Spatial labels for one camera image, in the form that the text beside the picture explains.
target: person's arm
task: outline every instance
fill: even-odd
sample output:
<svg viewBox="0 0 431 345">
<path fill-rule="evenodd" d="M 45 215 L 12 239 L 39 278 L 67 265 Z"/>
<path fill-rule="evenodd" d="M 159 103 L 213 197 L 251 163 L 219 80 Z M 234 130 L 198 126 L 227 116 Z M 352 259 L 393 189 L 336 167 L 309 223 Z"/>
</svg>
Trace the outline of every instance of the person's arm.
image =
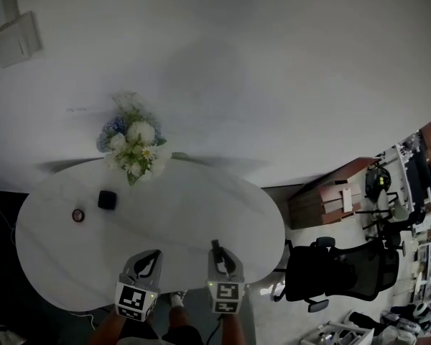
<svg viewBox="0 0 431 345">
<path fill-rule="evenodd" d="M 116 345 L 126 319 L 113 309 L 94 331 L 88 345 Z"/>
<path fill-rule="evenodd" d="M 223 315 L 222 345 L 246 345 L 243 329 L 236 314 Z"/>
</svg>

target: black cable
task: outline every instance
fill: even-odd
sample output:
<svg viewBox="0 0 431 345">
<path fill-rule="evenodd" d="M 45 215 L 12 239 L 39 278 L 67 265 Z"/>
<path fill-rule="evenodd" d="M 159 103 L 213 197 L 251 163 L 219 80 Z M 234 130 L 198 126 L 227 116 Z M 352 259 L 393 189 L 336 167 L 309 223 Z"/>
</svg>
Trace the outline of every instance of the black cable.
<svg viewBox="0 0 431 345">
<path fill-rule="evenodd" d="M 209 339 L 206 341 L 206 345 L 209 345 L 209 341 L 213 338 L 213 336 L 216 334 L 217 330 L 219 329 L 219 327 L 221 327 L 221 322 L 222 322 L 222 318 L 223 318 L 223 314 L 220 314 L 219 317 L 217 318 L 217 327 L 215 328 L 215 330 L 212 332 L 212 334 L 209 336 Z"/>
</svg>

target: flower bouquet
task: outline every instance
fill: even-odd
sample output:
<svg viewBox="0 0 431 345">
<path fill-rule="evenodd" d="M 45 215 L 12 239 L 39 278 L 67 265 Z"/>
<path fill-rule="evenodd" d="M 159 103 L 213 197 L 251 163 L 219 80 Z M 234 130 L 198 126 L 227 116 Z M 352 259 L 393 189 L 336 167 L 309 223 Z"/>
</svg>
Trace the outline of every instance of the flower bouquet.
<svg viewBox="0 0 431 345">
<path fill-rule="evenodd" d="M 126 171 L 129 185 L 159 176 L 171 157 L 155 117 L 144 110 L 137 93 L 119 93 L 113 97 L 119 112 L 102 128 L 96 142 L 113 169 Z"/>
</svg>

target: white fabric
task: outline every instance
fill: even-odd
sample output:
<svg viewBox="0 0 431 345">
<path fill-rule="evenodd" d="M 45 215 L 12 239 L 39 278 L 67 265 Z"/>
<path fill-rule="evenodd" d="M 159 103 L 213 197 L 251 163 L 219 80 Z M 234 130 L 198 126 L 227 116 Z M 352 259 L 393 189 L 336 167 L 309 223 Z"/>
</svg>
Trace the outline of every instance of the white fabric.
<svg viewBox="0 0 431 345">
<path fill-rule="evenodd" d="M 372 341 L 372 345 L 415 345 L 416 343 L 417 338 L 412 333 L 399 330 L 394 326 L 386 327 Z"/>
</svg>

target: wooden furniture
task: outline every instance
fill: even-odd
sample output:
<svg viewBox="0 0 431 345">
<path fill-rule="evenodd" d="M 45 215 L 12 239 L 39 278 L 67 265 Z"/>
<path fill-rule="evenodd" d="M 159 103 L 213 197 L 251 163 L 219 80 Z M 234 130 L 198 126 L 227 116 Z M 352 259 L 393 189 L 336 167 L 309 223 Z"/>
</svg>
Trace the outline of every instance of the wooden furniture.
<svg viewBox="0 0 431 345">
<path fill-rule="evenodd" d="M 361 209 L 363 192 L 348 179 L 374 164 L 378 159 L 360 157 L 315 182 L 306 185 L 300 193 L 289 199 L 289 221 L 291 229 L 333 224 L 352 216 Z M 352 209 L 343 209 L 343 191 L 351 193 Z"/>
</svg>

